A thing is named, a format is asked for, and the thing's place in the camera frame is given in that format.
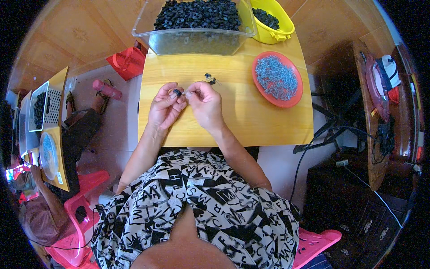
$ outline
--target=blue-gray small part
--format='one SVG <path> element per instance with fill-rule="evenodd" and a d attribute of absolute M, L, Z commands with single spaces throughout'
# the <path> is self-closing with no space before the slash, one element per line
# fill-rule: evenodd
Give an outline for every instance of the blue-gray small part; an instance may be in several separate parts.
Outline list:
<path fill-rule="evenodd" d="M 278 57 L 270 55 L 259 59 L 255 72 L 265 93 L 283 101 L 289 101 L 296 95 L 296 75 L 293 69 L 283 65 Z"/>
<path fill-rule="evenodd" d="M 181 91 L 178 90 L 178 89 L 174 89 L 173 92 L 176 93 L 176 95 L 178 96 L 178 98 L 181 97 L 181 95 L 182 95 Z"/>

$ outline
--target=white plastic basket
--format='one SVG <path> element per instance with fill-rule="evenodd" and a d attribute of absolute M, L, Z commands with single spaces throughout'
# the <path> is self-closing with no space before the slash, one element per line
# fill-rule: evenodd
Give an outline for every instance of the white plastic basket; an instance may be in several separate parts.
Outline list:
<path fill-rule="evenodd" d="M 34 105 L 36 104 L 37 96 L 41 93 L 46 93 L 45 105 L 43 106 L 42 127 L 36 128 L 34 122 Z M 30 132 L 40 132 L 43 129 L 53 128 L 58 126 L 59 112 L 61 102 L 61 91 L 55 90 L 49 86 L 49 81 L 45 82 L 31 96 L 28 130 Z"/>

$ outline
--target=wall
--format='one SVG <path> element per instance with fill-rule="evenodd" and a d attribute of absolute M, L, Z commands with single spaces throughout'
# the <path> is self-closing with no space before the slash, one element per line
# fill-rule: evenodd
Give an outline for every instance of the wall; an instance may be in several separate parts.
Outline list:
<path fill-rule="evenodd" d="M 106 57 L 134 45 L 131 30 L 143 3 L 50 1 L 21 46 L 9 89 L 36 89 L 65 66 L 75 76 L 107 65 Z"/>
<path fill-rule="evenodd" d="M 393 39 L 372 0 L 278 0 L 292 18 L 308 71 L 354 39 L 376 57 L 390 54 Z M 15 62 L 9 89 L 36 89 L 70 66 L 70 76 L 107 64 L 105 58 L 133 46 L 131 30 L 142 0 L 51 0 L 29 31 Z"/>
<path fill-rule="evenodd" d="M 352 40 L 360 39 L 375 57 L 391 54 L 394 41 L 372 0 L 279 0 L 294 22 L 308 71 L 324 74 L 324 64 Z"/>

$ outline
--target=hand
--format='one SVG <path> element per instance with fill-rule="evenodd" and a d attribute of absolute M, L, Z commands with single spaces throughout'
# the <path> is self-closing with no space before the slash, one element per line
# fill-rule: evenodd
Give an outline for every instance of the hand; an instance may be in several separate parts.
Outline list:
<path fill-rule="evenodd" d="M 171 90 L 178 89 L 182 93 L 184 88 L 178 87 L 177 82 L 164 84 L 154 100 L 149 110 L 148 124 L 157 131 L 167 130 L 179 117 L 181 111 L 187 106 L 185 96 L 178 98 Z"/>
<path fill-rule="evenodd" d="M 34 179 L 34 182 L 36 183 L 36 186 L 39 187 L 43 185 L 42 170 L 33 164 L 30 167 L 30 172 L 31 172 L 31 176 Z"/>
<path fill-rule="evenodd" d="M 205 81 L 193 83 L 186 91 L 194 117 L 209 133 L 225 126 L 221 95 Z"/>

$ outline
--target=red plate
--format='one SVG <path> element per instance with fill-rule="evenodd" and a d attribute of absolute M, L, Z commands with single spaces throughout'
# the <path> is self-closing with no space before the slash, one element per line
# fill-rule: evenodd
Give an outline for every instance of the red plate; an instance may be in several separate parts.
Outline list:
<path fill-rule="evenodd" d="M 278 100 L 275 97 L 273 97 L 273 95 L 265 93 L 263 87 L 260 85 L 260 83 L 257 80 L 257 74 L 255 72 L 255 68 L 257 67 L 257 60 L 265 58 L 270 55 L 278 57 L 283 65 L 293 68 L 293 72 L 296 75 L 297 92 L 296 92 L 296 95 L 294 97 L 291 97 L 289 101 Z M 266 51 L 258 55 L 254 59 L 254 62 L 252 63 L 252 78 L 254 79 L 254 83 L 257 86 L 260 93 L 262 94 L 262 96 L 264 96 L 272 104 L 279 106 L 281 108 L 291 108 L 295 106 L 300 101 L 301 96 L 303 95 L 303 81 L 301 80 L 301 75 L 298 72 L 297 67 L 290 61 L 290 59 L 288 59 L 287 57 L 285 57 L 280 53 L 277 53 L 274 51 Z"/>

